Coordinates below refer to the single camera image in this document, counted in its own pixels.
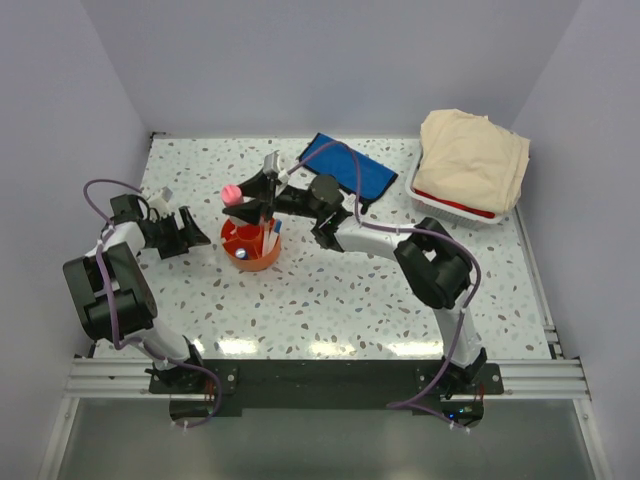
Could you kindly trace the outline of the orange cap white pen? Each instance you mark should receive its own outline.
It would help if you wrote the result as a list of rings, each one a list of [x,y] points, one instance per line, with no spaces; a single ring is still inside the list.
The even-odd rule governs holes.
[[[270,222],[269,221],[264,222],[262,225],[262,246],[261,246],[262,257],[265,257],[269,253],[270,230],[271,230]]]

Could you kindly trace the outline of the blue cap grey glue stick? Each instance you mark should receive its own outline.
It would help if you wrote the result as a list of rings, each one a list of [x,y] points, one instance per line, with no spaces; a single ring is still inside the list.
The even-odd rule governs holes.
[[[238,248],[235,252],[235,257],[240,260],[247,260],[249,258],[249,254],[245,248]]]

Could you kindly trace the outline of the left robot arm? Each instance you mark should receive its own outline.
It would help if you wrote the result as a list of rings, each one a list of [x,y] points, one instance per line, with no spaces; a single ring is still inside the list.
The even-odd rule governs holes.
[[[152,200],[120,195],[111,208],[96,246],[63,265],[80,324],[94,341],[143,353],[152,361],[147,373],[163,385],[196,392],[206,383],[207,368],[193,343],[159,320],[137,257],[154,249],[165,260],[211,240],[187,206],[173,211],[162,194]]]

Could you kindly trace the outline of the blue cap white pen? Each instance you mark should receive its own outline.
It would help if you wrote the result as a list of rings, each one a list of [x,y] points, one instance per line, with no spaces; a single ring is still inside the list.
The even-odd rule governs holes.
[[[281,225],[282,225],[282,222],[279,219],[276,219],[273,222],[273,224],[271,225],[270,242],[269,242],[269,253],[275,248],[275,245],[276,245],[276,243],[277,243],[277,241],[279,239]]]

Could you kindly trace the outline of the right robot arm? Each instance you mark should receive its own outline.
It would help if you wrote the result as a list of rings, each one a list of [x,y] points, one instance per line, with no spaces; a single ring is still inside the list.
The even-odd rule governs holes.
[[[412,291],[434,311],[443,340],[442,373],[448,386],[469,392],[481,380],[486,351],[471,320],[468,306],[481,277],[473,255],[432,218],[416,226],[367,223],[345,205],[338,182],[329,175],[315,177],[305,188],[289,186],[274,173],[258,173],[221,191],[223,212],[244,224],[260,225],[275,213],[313,219],[312,234],[324,249],[364,253],[396,262]]]

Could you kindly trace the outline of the pink patterned tube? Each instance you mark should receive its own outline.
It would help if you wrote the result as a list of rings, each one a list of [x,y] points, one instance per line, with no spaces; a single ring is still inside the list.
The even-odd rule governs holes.
[[[232,207],[244,203],[242,190],[234,184],[228,184],[221,189],[221,200],[225,207]]]

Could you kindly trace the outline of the orange round organizer container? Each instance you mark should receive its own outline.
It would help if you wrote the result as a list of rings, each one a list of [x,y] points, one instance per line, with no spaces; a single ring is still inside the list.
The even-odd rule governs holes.
[[[261,256],[262,226],[236,226],[231,220],[226,220],[220,233],[222,248],[231,263],[239,270],[259,272],[271,267],[280,256],[281,235],[275,248],[265,257]],[[235,257],[238,248],[245,248],[249,254],[247,260]]]

